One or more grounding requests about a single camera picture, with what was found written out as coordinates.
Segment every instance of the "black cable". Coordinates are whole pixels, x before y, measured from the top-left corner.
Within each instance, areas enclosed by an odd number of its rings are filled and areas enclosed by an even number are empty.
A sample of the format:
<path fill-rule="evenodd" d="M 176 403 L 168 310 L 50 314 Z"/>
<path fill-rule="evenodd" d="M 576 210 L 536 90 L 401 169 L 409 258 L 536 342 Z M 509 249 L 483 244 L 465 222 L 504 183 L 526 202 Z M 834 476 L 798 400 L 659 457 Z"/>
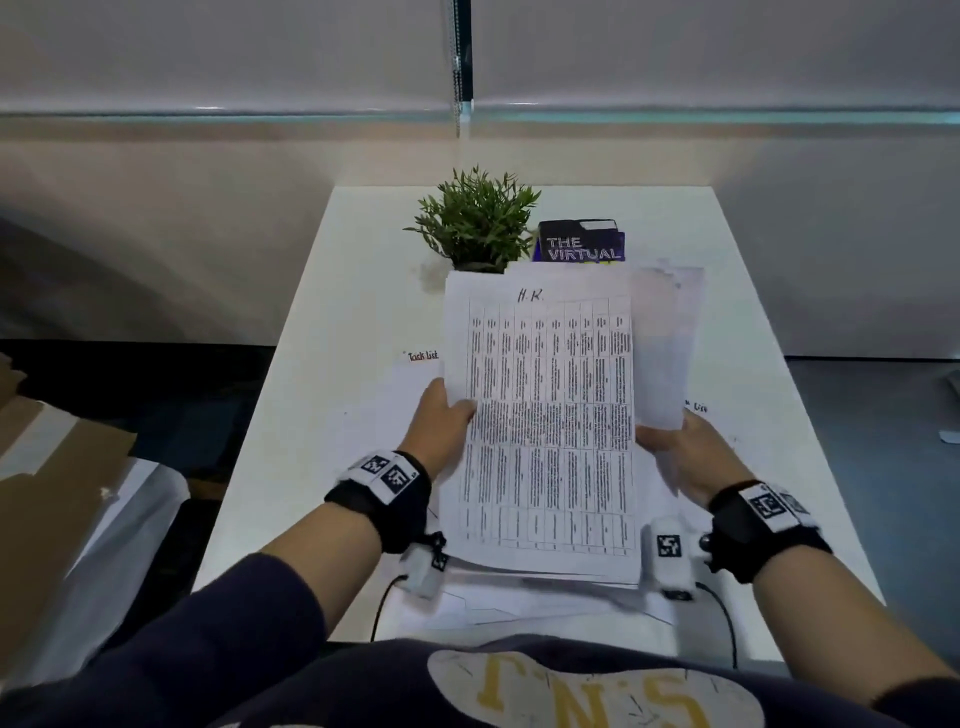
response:
<path fill-rule="evenodd" d="M 383 596 L 380 599 L 380 606 L 376 608 L 376 617 L 373 618 L 373 629 L 370 631 L 370 641 L 373 642 L 376 640 L 376 625 L 380 623 L 380 613 L 383 611 L 383 605 L 387 603 L 387 595 L 390 593 L 390 590 L 399 584 L 401 581 L 406 581 L 407 575 L 402 573 L 400 576 L 394 578 L 390 584 L 387 585 L 386 590 L 383 592 Z"/>
<path fill-rule="evenodd" d="M 727 628 L 730 629 L 730 645 L 733 653 L 733 669 L 739 669 L 736 659 L 736 633 L 733 631 L 733 620 L 730 619 L 730 612 L 727 611 L 727 605 L 723 603 L 723 599 L 720 598 L 720 595 L 711 589 L 706 584 L 702 584 L 699 581 L 696 582 L 697 589 L 702 589 L 707 594 L 712 596 L 717 600 L 717 604 L 720 605 L 720 609 L 723 610 L 723 616 L 727 618 Z"/>

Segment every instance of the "yellow lettering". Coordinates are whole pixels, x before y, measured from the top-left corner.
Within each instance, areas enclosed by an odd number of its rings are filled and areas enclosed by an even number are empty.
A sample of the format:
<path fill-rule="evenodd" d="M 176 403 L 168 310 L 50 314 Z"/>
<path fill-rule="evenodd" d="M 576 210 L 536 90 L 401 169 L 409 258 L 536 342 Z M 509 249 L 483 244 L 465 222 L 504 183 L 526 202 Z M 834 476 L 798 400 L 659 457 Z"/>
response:
<path fill-rule="evenodd" d="M 500 663 L 507 662 L 516 668 L 517 673 L 526 675 L 523 663 L 510 654 L 493 652 L 487 655 L 487 668 L 484 670 L 483 690 L 477 693 L 477 703 L 484 708 L 503 713 L 503 701 L 500 699 Z"/>
<path fill-rule="evenodd" d="M 710 723 L 704 714 L 704 709 L 700 707 L 700 703 L 689 695 L 665 695 L 660 692 L 660 686 L 657 685 L 658 682 L 682 685 L 684 680 L 676 675 L 660 675 L 657 677 L 650 676 L 643 678 L 643 694 L 647 696 L 647 700 L 656 705 L 681 705 L 686 708 L 686 713 L 690 716 L 690 723 L 693 725 L 693 728 L 709 728 Z M 671 724 L 664 722 L 663 728 L 671 728 Z"/>
<path fill-rule="evenodd" d="M 577 721 L 580 728 L 609 728 L 607 722 L 607 711 L 604 710 L 603 701 L 600 700 L 600 693 L 603 692 L 603 686 L 597 683 L 584 683 L 580 686 L 587 695 L 587 705 L 590 708 L 588 716 L 577 698 L 573 696 L 566 683 L 556 675 L 550 680 L 550 687 L 553 688 L 553 705 L 557 714 L 557 728 L 570 728 L 570 714 Z"/>

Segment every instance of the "handwritten text h.r.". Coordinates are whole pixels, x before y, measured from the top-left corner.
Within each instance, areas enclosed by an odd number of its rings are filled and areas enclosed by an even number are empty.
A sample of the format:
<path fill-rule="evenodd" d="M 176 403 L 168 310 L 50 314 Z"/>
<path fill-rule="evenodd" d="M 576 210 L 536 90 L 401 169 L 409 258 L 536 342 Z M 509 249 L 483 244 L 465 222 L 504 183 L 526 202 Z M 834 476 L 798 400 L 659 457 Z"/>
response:
<path fill-rule="evenodd" d="M 521 301 L 542 301 L 543 300 L 543 298 L 541 297 L 542 295 L 543 295 L 542 288 L 538 288 L 533 291 L 528 291 L 526 288 L 521 288 L 520 295 L 516 297 L 516 302 L 520 303 Z"/>

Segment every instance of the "wrist strap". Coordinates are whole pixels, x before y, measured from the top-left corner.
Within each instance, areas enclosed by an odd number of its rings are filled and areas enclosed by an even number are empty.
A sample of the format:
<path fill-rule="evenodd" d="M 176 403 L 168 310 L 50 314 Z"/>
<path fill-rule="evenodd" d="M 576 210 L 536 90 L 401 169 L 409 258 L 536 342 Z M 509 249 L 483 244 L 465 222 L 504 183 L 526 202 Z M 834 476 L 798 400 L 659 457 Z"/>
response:
<path fill-rule="evenodd" d="M 409 452 L 378 450 L 354 463 L 324 500 L 365 515 L 383 550 L 403 553 L 423 537 L 430 488 L 426 468 Z"/>
<path fill-rule="evenodd" d="M 786 489 L 747 480 L 721 491 L 709 504 L 711 571 L 727 570 L 750 584 L 770 559 L 793 546 L 833 553 L 817 522 Z"/>

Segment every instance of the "black wristband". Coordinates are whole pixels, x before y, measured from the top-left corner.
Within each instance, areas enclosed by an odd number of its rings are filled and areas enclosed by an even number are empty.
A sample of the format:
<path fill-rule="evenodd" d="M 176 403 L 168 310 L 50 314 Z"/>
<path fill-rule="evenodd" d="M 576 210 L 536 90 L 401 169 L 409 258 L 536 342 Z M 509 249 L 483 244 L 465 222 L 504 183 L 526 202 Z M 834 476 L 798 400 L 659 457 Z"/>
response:
<path fill-rule="evenodd" d="M 810 546 L 833 553 L 819 529 L 795 525 L 773 531 L 767 522 L 747 503 L 740 492 L 759 480 L 747 480 L 724 489 L 710 501 L 713 532 L 709 537 L 709 569 L 714 573 L 727 570 L 741 584 L 753 583 L 770 559 L 793 546 Z"/>
<path fill-rule="evenodd" d="M 342 480 L 324 498 L 328 503 L 337 503 L 370 519 L 386 553 L 403 553 L 423 535 L 430 502 L 431 482 L 426 468 L 409 452 L 395 452 L 407 459 L 418 477 L 389 504 L 384 504 L 369 487 L 355 480 Z"/>

